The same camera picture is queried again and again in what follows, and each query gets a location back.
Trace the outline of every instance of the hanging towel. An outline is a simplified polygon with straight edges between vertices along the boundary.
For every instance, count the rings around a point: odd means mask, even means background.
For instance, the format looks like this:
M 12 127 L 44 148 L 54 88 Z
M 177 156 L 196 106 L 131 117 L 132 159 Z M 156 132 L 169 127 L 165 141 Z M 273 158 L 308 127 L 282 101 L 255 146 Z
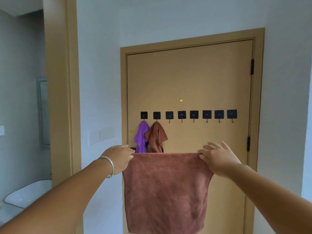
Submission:
M 212 171 L 198 153 L 137 153 L 123 171 L 132 234 L 195 234 L 204 227 Z
M 146 121 L 142 121 L 138 127 L 138 133 L 135 136 L 135 142 L 137 147 L 135 149 L 136 153 L 146 153 L 146 146 L 148 145 L 148 140 L 144 137 L 145 133 L 150 129 Z
M 155 122 L 150 130 L 145 133 L 145 138 L 151 145 L 150 153 L 163 153 L 162 143 L 168 138 L 159 122 Z

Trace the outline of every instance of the hand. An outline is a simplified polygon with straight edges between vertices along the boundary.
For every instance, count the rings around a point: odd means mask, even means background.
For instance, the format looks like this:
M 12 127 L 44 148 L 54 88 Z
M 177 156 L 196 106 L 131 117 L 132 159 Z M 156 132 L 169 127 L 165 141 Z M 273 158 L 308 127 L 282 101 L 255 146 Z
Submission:
M 115 168 L 115 175 L 121 173 L 128 166 L 129 161 L 133 158 L 134 150 L 129 149 L 128 145 L 116 145 L 108 148 L 101 156 L 111 159 Z
M 203 149 L 198 150 L 198 153 L 201 153 L 200 158 L 208 164 L 211 171 L 220 177 L 227 177 L 227 172 L 241 164 L 238 157 L 224 142 L 221 145 L 208 142 Z

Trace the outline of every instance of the silver bracelet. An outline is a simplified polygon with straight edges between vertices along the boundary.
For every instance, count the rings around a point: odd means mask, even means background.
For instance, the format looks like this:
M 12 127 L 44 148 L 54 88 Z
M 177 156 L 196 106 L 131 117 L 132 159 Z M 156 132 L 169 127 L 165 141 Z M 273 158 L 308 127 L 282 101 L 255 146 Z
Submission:
M 99 158 L 103 158 L 103 159 L 106 159 L 106 160 L 108 160 L 110 163 L 111 163 L 111 165 L 112 165 L 112 167 L 113 167 L 113 172 L 112 172 L 112 174 L 111 175 L 109 175 L 107 178 L 108 179 L 111 179 L 112 178 L 112 176 L 114 175 L 114 173 L 115 173 L 115 168 L 114 168 L 114 164 L 113 164 L 113 162 L 111 161 L 111 159 L 109 158 L 109 157 L 106 157 L 106 156 L 101 156 L 101 157 L 99 157 Z

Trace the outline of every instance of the door hinge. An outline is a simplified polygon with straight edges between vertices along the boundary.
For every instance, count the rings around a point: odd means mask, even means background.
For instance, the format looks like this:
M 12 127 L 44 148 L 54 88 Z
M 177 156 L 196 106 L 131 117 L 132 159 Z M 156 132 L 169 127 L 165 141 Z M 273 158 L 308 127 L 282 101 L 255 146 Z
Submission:
M 254 74 L 254 69 L 255 69 L 255 60 L 252 59 L 252 67 L 251 67 L 251 70 L 250 70 L 250 75 Z
M 250 151 L 250 136 L 247 138 L 247 152 Z

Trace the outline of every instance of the white toilet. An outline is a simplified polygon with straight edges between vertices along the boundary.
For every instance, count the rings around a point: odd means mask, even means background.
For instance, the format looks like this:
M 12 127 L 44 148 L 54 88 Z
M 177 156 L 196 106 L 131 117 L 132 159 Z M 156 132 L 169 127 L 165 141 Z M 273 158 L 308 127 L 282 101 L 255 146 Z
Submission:
M 52 189 L 52 181 L 42 180 L 8 195 L 4 203 L 0 204 L 0 226 L 10 221 L 50 189 Z

